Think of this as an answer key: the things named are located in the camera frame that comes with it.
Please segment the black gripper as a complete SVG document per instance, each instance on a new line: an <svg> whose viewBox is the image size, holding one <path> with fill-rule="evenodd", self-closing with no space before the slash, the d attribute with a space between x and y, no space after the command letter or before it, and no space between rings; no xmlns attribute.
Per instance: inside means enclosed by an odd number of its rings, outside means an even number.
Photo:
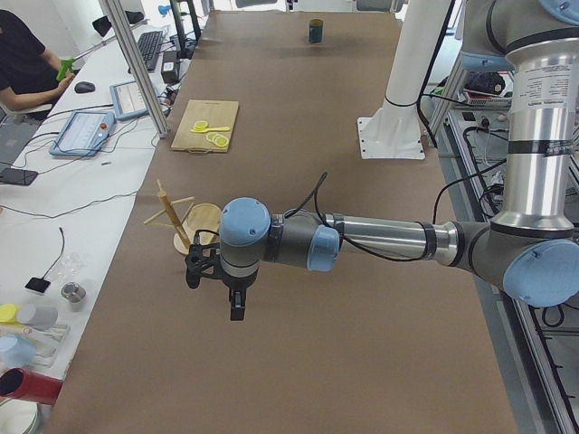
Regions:
<svg viewBox="0 0 579 434"><path fill-rule="evenodd" d="M222 282L230 291L230 320L243 321L245 316L245 290L254 283L254 274L237 277L223 270Z"/></svg>

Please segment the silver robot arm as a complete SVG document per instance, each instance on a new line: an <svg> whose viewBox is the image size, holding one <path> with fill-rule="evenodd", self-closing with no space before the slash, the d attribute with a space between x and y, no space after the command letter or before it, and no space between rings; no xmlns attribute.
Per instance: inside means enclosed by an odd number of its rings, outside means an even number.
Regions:
<svg viewBox="0 0 579 434"><path fill-rule="evenodd" d="M565 217L578 93L575 1L470 1L466 57L503 58L515 70L500 212L488 223L396 222L296 209L270 215L252 198L223 209L220 263L232 320L263 261L333 268L343 242L393 261L436 260L472 272L533 307L578 291L578 247Z"/></svg>

